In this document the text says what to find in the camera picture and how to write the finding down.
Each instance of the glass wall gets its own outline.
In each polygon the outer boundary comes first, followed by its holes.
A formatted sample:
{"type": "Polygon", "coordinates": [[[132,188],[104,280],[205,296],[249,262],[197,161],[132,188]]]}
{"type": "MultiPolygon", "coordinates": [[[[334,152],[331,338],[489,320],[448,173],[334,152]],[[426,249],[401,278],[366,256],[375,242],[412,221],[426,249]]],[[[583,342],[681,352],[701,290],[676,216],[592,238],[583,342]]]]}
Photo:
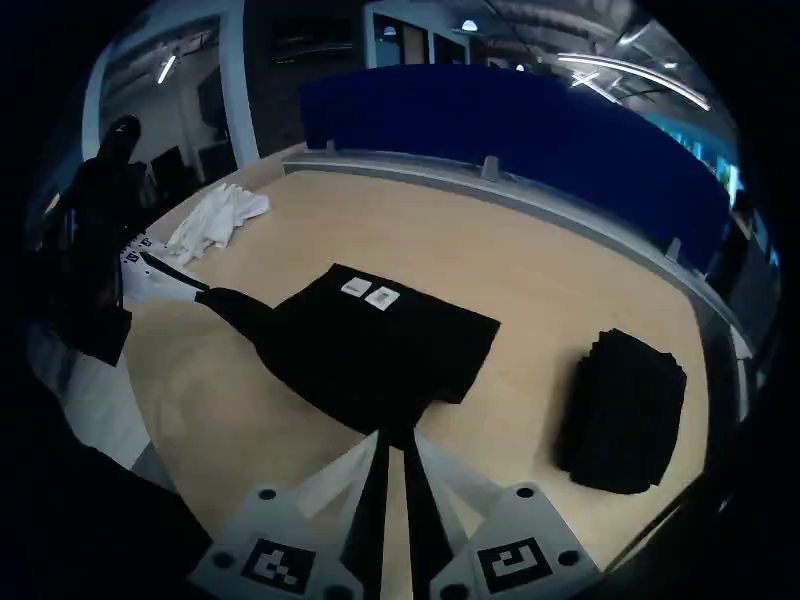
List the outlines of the glass wall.
{"type": "Polygon", "coordinates": [[[188,24],[111,62],[100,102],[100,137],[134,115],[131,157],[144,171],[143,203],[164,213],[236,170],[219,66],[219,19],[188,24]]]}
{"type": "Polygon", "coordinates": [[[739,177],[738,165],[729,162],[710,148],[704,146],[702,142],[693,139],[685,133],[663,125],[658,125],[658,127],[661,131],[671,136],[676,142],[686,148],[686,150],[691,152],[697,160],[701,161],[708,170],[714,174],[723,187],[728,190],[731,207],[733,207],[733,203],[736,199],[736,192],[744,189],[744,184],[739,177]]]}

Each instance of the mounting hole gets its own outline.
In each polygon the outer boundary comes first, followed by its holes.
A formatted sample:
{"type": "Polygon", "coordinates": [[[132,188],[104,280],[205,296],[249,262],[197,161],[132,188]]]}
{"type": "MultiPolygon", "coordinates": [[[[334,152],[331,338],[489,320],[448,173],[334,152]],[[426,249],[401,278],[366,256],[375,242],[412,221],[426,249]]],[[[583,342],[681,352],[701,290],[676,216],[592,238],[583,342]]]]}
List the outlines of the mounting hole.
{"type": "Polygon", "coordinates": [[[220,569],[227,569],[233,564],[233,557],[227,552],[217,552],[211,557],[211,562],[220,569]]]}
{"type": "Polygon", "coordinates": [[[469,588],[463,583],[451,583],[442,588],[439,597],[442,600],[465,600],[469,596],[469,588]]]}
{"type": "Polygon", "coordinates": [[[558,564],[564,565],[565,567],[571,567],[578,564],[580,559],[581,555],[577,550],[567,550],[566,552],[562,552],[558,555],[558,564]]]}
{"type": "Polygon", "coordinates": [[[325,588],[325,600],[352,600],[353,590],[343,585],[332,585],[325,588]]]}

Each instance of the black t-shirt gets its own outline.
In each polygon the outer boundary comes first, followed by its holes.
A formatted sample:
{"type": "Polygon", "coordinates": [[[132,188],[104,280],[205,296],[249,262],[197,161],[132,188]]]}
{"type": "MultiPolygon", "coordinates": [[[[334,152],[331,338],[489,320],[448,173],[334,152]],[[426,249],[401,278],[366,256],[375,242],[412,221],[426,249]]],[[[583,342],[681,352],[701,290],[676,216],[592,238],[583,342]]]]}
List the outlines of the black t-shirt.
{"type": "Polygon", "coordinates": [[[338,264],[274,310],[220,288],[197,301],[248,337],[290,388],[362,433],[413,427],[433,400],[460,403],[500,326],[338,264]],[[364,282],[358,295],[342,291],[354,278],[364,282]]]}

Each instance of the window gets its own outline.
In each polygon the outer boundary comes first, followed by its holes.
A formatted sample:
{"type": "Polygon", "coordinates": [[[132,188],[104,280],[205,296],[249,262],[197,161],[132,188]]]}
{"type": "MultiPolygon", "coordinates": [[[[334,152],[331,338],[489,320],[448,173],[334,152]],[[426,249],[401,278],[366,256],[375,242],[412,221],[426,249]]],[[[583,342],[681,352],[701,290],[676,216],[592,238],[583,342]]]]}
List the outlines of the window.
{"type": "Polygon", "coordinates": [[[376,66],[424,65],[428,58],[427,32],[383,15],[375,15],[376,66]]]}
{"type": "Polygon", "coordinates": [[[467,63],[467,49],[439,34],[433,36],[433,55],[434,61],[438,65],[464,65],[467,63]]]}

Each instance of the wooden table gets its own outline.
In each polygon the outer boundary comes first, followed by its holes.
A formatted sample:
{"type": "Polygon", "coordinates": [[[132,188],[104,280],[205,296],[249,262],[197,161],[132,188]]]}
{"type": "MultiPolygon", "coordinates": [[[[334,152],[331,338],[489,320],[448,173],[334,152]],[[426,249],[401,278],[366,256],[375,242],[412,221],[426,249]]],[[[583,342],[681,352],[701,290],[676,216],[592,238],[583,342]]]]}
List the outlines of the wooden table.
{"type": "MultiPolygon", "coordinates": [[[[688,299],[666,281],[563,228],[453,193],[319,172],[260,191],[273,210],[189,268],[274,306],[339,262],[499,320],[464,403],[431,406],[419,427],[500,484],[537,481],[601,568],[700,472],[708,422],[700,334],[688,299]],[[636,496],[576,485],[550,460],[568,375],[613,327],[671,352],[688,375],[669,468],[660,486],[636,496]]],[[[157,301],[133,311],[125,354],[134,392],[178,490],[212,536],[255,485],[299,483],[363,438],[287,389],[207,308],[157,301]]],[[[411,596],[403,487],[393,450],[385,598],[411,596]]],[[[471,533],[477,518],[456,508],[471,533]]],[[[330,515],[320,520],[324,529],[330,515]]]]}

